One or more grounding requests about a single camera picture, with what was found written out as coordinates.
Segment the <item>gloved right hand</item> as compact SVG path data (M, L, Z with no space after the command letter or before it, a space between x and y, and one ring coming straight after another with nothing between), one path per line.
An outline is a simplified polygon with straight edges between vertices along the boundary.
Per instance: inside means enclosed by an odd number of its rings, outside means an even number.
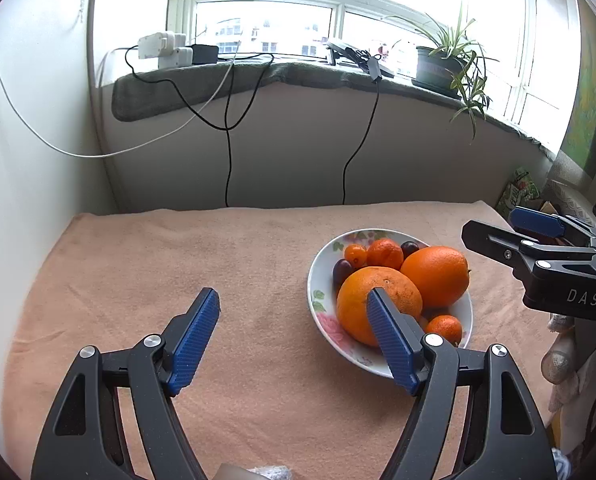
M552 385L549 425L558 448L577 463L596 448L596 322L553 314L557 337L540 362Z

